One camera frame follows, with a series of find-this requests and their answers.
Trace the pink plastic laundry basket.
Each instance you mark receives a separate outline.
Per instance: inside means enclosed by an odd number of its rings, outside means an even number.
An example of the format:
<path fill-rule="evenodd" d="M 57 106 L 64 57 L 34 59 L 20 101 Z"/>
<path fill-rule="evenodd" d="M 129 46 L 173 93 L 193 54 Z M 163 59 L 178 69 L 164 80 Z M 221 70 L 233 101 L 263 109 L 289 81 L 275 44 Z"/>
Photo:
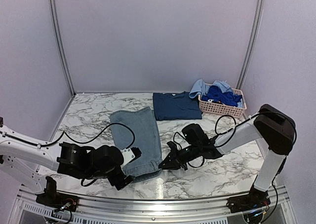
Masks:
<path fill-rule="evenodd" d="M 218 104 L 213 102 L 207 102 L 201 100 L 201 95 L 198 95 L 198 101 L 199 101 L 199 109 L 204 113 L 210 113 L 210 114 L 217 114 L 217 115 L 231 115 L 235 118 L 240 118 L 243 116 L 247 109 L 247 105 L 244 99 L 243 92 L 238 89 L 232 89 L 233 92 L 237 95 L 242 96 L 242 108 L 239 107 L 231 107 L 224 104 Z"/>

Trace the light blue denim jeans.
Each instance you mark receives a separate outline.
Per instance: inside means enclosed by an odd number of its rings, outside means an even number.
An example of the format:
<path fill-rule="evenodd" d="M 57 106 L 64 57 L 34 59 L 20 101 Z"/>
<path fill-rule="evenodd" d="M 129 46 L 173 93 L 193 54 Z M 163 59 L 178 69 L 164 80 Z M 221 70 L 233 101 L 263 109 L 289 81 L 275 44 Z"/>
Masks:
<path fill-rule="evenodd" d="M 110 115 L 111 133 L 119 149 L 139 148 L 141 156 L 126 164 L 123 170 L 133 177 L 133 182 L 143 182 L 158 176 L 161 169 L 162 149 L 158 125 L 153 110 L 116 111 Z"/>

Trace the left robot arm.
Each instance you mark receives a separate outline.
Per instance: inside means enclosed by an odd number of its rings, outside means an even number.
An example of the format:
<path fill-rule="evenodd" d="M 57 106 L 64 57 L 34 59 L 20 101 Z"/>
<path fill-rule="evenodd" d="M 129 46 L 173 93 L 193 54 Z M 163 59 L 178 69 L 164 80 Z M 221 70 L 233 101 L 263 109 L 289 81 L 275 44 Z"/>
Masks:
<path fill-rule="evenodd" d="M 61 137 L 53 142 L 42 141 L 17 133 L 2 123 L 0 169 L 31 190 L 38 203 L 52 207 L 66 201 L 75 203 L 77 197 L 59 193 L 52 177 L 39 175 L 25 161 L 81 181 L 107 179 L 117 190 L 133 181 L 123 167 L 141 156 L 138 148 L 132 144 L 125 149 L 108 145 L 93 148 L 88 144 L 74 139 L 65 142 Z"/>

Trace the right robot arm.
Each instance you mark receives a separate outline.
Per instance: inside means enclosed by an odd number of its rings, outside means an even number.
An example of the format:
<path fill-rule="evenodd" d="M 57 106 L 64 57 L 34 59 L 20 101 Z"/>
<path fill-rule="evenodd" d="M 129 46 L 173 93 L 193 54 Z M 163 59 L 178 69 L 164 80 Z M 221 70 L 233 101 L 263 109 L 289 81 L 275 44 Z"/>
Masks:
<path fill-rule="evenodd" d="M 264 203 L 270 185 L 281 172 L 297 139 L 294 120 L 269 104 L 264 104 L 257 114 L 244 122 L 212 138 L 209 138 L 196 123 L 183 128 L 182 134 L 188 146 L 178 149 L 175 142 L 168 142 L 170 152 L 159 164 L 160 169 L 187 170 L 188 163 L 200 156 L 204 159 L 216 160 L 251 141 L 257 139 L 265 141 L 268 153 L 249 193 L 242 196 L 241 200 L 237 197 L 229 200 L 233 206 L 241 204 L 249 208 Z"/>

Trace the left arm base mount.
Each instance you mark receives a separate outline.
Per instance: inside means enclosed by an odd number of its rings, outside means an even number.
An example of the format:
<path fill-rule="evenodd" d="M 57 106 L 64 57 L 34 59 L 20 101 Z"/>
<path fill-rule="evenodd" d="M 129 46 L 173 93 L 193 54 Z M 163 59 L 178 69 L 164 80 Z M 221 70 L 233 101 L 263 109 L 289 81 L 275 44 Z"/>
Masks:
<path fill-rule="evenodd" d="M 68 210 L 75 212 L 78 206 L 79 197 L 75 195 L 60 193 L 55 190 L 45 190 L 42 194 L 37 194 L 36 203 L 49 206 L 58 210 Z"/>

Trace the dark blue t-shirt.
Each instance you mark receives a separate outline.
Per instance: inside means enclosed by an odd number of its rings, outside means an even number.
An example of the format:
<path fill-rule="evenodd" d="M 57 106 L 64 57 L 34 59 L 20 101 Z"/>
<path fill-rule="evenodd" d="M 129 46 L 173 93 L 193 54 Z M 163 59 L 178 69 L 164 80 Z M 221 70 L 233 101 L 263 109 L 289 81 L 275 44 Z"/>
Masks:
<path fill-rule="evenodd" d="M 189 92 L 153 93 L 153 108 L 157 121 L 202 119 L 197 99 L 191 99 Z"/>

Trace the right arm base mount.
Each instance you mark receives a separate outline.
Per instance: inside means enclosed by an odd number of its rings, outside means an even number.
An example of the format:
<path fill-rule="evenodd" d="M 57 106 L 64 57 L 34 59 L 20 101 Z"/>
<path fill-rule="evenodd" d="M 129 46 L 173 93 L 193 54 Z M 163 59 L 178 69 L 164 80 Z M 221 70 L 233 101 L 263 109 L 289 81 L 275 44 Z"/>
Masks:
<path fill-rule="evenodd" d="M 226 207 L 231 213 L 245 212 L 261 207 L 269 206 L 271 203 L 267 192 L 263 194 L 245 194 L 228 198 Z"/>

